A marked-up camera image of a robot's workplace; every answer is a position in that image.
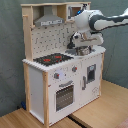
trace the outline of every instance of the knob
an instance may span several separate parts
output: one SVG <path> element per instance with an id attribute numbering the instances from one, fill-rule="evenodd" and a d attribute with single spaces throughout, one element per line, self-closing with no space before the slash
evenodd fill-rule
<path id="1" fill-rule="evenodd" d="M 73 68 L 72 68 L 72 71 L 73 71 L 73 72 L 76 72 L 76 70 L 77 70 L 77 67 L 73 67 Z"/>
<path id="2" fill-rule="evenodd" d="M 54 78 L 55 78 L 55 79 L 59 79 L 59 74 L 58 74 L 58 73 L 55 73 L 55 74 L 54 74 Z"/>

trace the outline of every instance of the oven door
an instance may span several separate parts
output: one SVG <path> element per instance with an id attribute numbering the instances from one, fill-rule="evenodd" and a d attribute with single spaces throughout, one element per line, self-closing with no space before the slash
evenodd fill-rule
<path id="1" fill-rule="evenodd" d="M 79 108 L 80 77 L 77 75 L 49 87 L 49 123 L 61 120 Z"/>

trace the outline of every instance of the wooden table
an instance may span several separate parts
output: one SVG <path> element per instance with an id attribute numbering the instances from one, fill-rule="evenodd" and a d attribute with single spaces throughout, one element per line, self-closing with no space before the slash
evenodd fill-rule
<path id="1" fill-rule="evenodd" d="M 0 118 L 0 128 L 44 128 L 44 125 L 23 109 Z M 81 128 L 69 118 L 64 118 L 50 128 Z"/>
<path id="2" fill-rule="evenodd" d="M 102 81 L 100 98 L 71 114 L 87 128 L 115 128 L 128 118 L 128 89 Z"/>

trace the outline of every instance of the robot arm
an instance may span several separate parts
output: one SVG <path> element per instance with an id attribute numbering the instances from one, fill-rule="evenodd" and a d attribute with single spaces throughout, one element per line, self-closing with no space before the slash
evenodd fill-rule
<path id="1" fill-rule="evenodd" d="M 79 42 L 75 45 L 101 45 L 103 43 L 101 30 L 128 24 L 128 9 L 120 16 L 105 17 L 100 10 L 85 8 L 86 5 L 75 16 L 78 32 L 74 34 L 74 39 L 76 40 L 77 37 Z"/>
<path id="2" fill-rule="evenodd" d="M 102 14 L 93 12 L 89 16 L 89 26 L 93 31 L 101 31 L 110 27 L 123 26 L 128 24 L 128 9 L 120 16 L 105 17 Z"/>

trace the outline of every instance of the cabinet door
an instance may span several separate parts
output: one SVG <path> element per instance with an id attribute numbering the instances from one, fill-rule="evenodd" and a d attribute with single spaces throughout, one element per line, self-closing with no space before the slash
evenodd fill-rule
<path id="1" fill-rule="evenodd" d="M 87 4 L 86 9 L 89 10 L 90 4 Z M 74 16 L 77 14 L 79 10 L 81 10 L 83 7 L 83 4 L 68 4 L 66 7 L 67 10 L 67 17 L 66 21 L 74 21 Z"/>
<path id="2" fill-rule="evenodd" d="M 82 61 L 81 106 L 99 97 L 101 64 L 102 54 Z"/>

